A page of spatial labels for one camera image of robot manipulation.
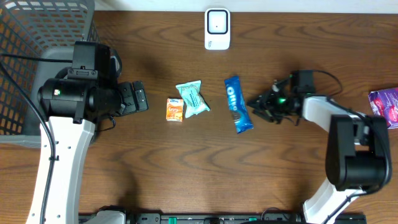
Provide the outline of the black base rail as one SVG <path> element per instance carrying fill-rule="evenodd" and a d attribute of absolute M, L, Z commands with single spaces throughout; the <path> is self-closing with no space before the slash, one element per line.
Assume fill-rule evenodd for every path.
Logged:
<path fill-rule="evenodd" d="M 267 212 L 265 215 L 166 215 L 159 213 L 141 213 L 128 215 L 126 220 L 126 223 L 136 224 L 238 224 L 246 222 L 304 223 L 300 215 L 282 212 Z"/>

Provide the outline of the white barcode scanner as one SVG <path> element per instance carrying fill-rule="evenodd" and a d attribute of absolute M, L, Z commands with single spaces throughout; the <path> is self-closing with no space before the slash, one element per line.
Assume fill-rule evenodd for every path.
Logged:
<path fill-rule="evenodd" d="M 225 8 L 205 11 L 205 42 L 207 50 L 227 50 L 231 42 L 231 15 Z"/>

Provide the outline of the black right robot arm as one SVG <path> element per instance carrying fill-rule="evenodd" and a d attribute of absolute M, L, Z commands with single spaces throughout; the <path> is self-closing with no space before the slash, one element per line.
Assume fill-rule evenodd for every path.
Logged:
<path fill-rule="evenodd" d="M 317 93 L 316 70 L 294 70 L 289 77 L 247 103 L 262 119 L 280 124 L 296 116 L 328 133 L 326 179 L 304 201 L 303 223 L 334 223 L 353 201 L 382 190 L 392 177 L 386 120 L 339 105 Z"/>

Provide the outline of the orange snack packet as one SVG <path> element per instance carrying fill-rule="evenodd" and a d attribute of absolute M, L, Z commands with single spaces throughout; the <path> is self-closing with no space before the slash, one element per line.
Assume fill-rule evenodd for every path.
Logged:
<path fill-rule="evenodd" d="M 183 121 L 183 107 L 184 101 L 182 99 L 168 98 L 166 108 L 166 120 L 167 121 Z"/>

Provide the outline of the blue oreo cookie pack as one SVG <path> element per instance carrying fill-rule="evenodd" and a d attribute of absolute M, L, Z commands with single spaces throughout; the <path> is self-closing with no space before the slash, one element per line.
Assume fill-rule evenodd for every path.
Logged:
<path fill-rule="evenodd" d="M 238 134 L 253 129 L 253 123 L 249 117 L 243 97 L 241 84 L 238 76 L 233 76 L 224 81 L 226 95 L 228 99 L 228 108 L 233 117 L 233 121 Z"/>

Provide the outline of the red purple liner packet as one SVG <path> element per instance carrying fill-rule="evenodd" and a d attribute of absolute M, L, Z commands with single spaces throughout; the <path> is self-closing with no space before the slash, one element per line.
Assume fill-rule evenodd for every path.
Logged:
<path fill-rule="evenodd" d="M 385 117 L 389 129 L 397 129 L 397 88 L 371 91 L 368 99 L 373 113 Z"/>

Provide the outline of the dark grey plastic mesh basket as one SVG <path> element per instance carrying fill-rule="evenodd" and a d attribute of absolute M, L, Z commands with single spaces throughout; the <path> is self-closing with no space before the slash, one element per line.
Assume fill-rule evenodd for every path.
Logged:
<path fill-rule="evenodd" d="M 69 67 L 77 41 L 99 41 L 94 0 L 1 1 L 1 63 L 35 105 L 37 92 Z M 40 122 L 1 77 L 1 143 L 40 147 Z"/>

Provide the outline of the mint green wipes packet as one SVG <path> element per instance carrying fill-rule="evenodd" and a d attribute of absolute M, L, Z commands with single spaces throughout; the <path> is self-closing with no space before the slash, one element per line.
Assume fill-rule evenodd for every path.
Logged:
<path fill-rule="evenodd" d="M 201 80 L 176 85 L 176 89 L 187 105 L 185 117 L 189 118 L 204 111 L 210 111 L 210 107 L 200 94 Z"/>

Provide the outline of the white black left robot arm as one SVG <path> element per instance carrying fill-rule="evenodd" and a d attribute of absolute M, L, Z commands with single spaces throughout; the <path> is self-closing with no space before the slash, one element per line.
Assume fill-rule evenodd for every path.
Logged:
<path fill-rule="evenodd" d="M 149 108 L 141 81 L 118 83 L 116 50 L 77 41 L 70 66 L 38 89 L 41 150 L 28 223 L 78 223 L 87 150 L 103 119 Z"/>

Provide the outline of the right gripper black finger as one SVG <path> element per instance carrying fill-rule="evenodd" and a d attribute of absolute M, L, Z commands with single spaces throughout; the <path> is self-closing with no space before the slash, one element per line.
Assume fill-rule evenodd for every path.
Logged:
<path fill-rule="evenodd" d="M 267 122 L 274 122 L 273 115 L 268 110 L 253 110 L 253 113 Z"/>
<path fill-rule="evenodd" d="M 263 108 L 265 107 L 267 101 L 269 99 L 269 95 L 267 93 L 263 93 L 259 96 L 254 97 L 253 99 L 247 102 L 247 105 L 252 108 Z"/>

